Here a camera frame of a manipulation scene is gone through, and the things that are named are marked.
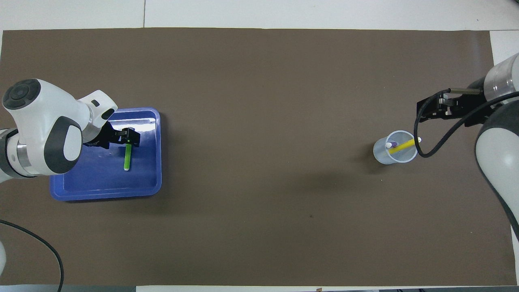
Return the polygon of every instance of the brown mat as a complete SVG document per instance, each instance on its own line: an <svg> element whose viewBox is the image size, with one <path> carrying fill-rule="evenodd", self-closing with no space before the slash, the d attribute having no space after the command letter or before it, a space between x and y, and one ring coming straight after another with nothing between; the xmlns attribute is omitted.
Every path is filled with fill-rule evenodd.
<svg viewBox="0 0 519 292"><path fill-rule="evenodd" d="M51 242L66 284L515 285L510 226L474 160L477 127L383 166L416 102L492 67L488 32L110 29L4 32L0 91L41 78L162 118L149 198L64 203L0 188L1 217ZM430 149L451 122L420 135ZM0 125L14 126L2 110ZM0 228L1 284L56 283L49 251Z"/></svg>

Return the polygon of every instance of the black cable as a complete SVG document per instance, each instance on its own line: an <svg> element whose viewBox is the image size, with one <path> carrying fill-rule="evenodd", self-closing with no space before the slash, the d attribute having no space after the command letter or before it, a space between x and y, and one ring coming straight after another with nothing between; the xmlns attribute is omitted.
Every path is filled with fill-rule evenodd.
<svg viewBox="0 0 519 292"><path fill-rule="evenodd" d="M514 98L514 97L518 97L519 96L519 91L516 91L516 92L512 92L510 94L506 94L506 95L503 95L503 96L500 96L498 98L495 98L491 101L487 101L481 105L479 105L477 108L473 109L472 111L470 111L468 114L466 114L464 117L462 117L458 122L456 122L454 124L454 126L452 126L449 131L447 131L447 133L442 137L442 139L440 140L440 142L438 142L436 144L436 146L434 146L434 148L429 151L428 153L424 153L420 147L420 144L418 143L418 124L420 123L420 118L421 116L423 115L424 111L425 111L425 108L431 103L431 101L433 101L434 99L436 98L439 98L441 95L445 94L445 93L449 93L450 92L450 88L449 89L446 89L446 90L442 90L442 91L439 91L437 92L436 94L430 96L425 102L424 104L420 107L420 109L418 110L418 113L416 114L416 119L415 119L415 125L414 125L414 128L413 128L413 135L415 136L415 145L416 145L416 150L418 151L418 154L420 154L420 156L424 157L424 158L428 158L428 157L431 157L432 155L434 155L438 149L440 149L441 146L443 146L443 144L447 141L448 138L451 137L451 135L459 128L461 127L461 125L463 125L465 123L466 120L468 120L469 118L471 118L474 114L476 114L477 112L479 112L480 110L486 108L486 107L489 107L491 105L494 105L496 103L500 103L504 100L507 100L507 99L510 99L510 98Z"/></svg>
<svg viewBox="0 0 519 292"><path fill-rule="evenodd" d="M60 266L60 285L58 286L58 292L60 292L61 288L63 287L64 275L63 275L63 262L61 261L61 257L59 255L58 251L56 249L54 249L54 247L52 245L50 245L50 243L48 243L45 239L39 237L34 232L23 228L22 226L18 226L18 225L14 224L14 223L11 223L9 221L5 221L5 220L2 220L2 219L0 219L0 223L4 224L4 225L7 225L7 226L10 226L10 227L13 227L14 229L18 229L20 231L23 231L23 232L27 233L28 235L30 235L30 236L34 237L35 239L39 240L41 243L43 243L46 247L48 247L50 249L50 251L56 256L56 259L58 260L58 264Z"/></svg>

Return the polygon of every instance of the blue plastic tray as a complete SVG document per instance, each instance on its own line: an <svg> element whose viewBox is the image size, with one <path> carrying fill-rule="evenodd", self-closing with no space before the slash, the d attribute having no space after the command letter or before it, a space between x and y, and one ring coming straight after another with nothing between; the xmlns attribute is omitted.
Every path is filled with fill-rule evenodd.
<svg viewBox="0 0 519 292"><path fill-rule="evenodd" d="M132 148L130 170L124 171L125 145L110 149L83 146L77 164L50 177L50 193L59 201L150 196L162 186L160 116L153 108L117 110L108 119L114 129L132 127L141 144Z"/></svg>

